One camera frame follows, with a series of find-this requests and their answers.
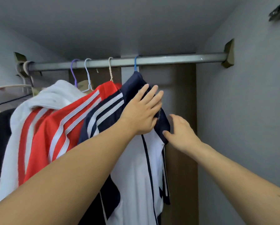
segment white hoodie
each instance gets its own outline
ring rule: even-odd
[[[3,158],[3,165],[0,175],[0,201],[18,188],[18,151],[23,126],[27,118],[36,108],[39,112],[32,117],[27,130],[25,150],[30,152],[32,139],[34,136],[34,127],[37,121],[50,110],[59,110],[76,100],[82,98],[85,94],[75,86],[64,80],[58,80],[52,86],[41,91],[37,96],[26,100],[19,105],[11,116],[10,127],[11,136]],[[29,159],[29,153],[25,155],[25,170]]]

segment hand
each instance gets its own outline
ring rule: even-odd
[[[177,115],[170,116],[173,120],[174,134],[168,131],[164,131],[163,134],[173,147],[189,155],[193,150],[203,145],[185,119]]]
[[[155,85],[141,100],[149,85],[146,84],[138,91],[136,96],[124,108],[119,120],[125,121],[135,135],[149,133],[155,126],[157,118],[155,114],[161,109],[164,92],[160,91],[156,96],[158,86]]]

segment closet ceiling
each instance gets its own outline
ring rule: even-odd
[[[241,1],[0,0],[0,22],[68,59],[192,53]]]

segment metal rod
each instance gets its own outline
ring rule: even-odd
[[[138,57],[137,65],[141,66],[141,65],[178,64],[178,63],[224,62],[226,59],[227,59],[226,53]],[[70,62],[31,63],[29,65],[29,71],[69,70],[70,65],[71,65]],[[133,65],[134,65],[134,58],[111,59],[111,67],[127,67]],[[105,68],[105,67],[109,67],[108,59],[91,60],[87,62],[87,68]],[[84,68],[84,61],[78,61],[73,65],[73,69],[81,69],[81,68]]]

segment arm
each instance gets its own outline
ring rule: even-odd
[[[138,134],[150,132],[163,92],[145,85],[112,127],[49,164],[0,202],[0,224],[78,224],[120,155]]]
[[[247,224],[280,224],[280,188],[221,155],[195,135],[189,123],[171,115],[174,134],[164,136],[198,162]]]

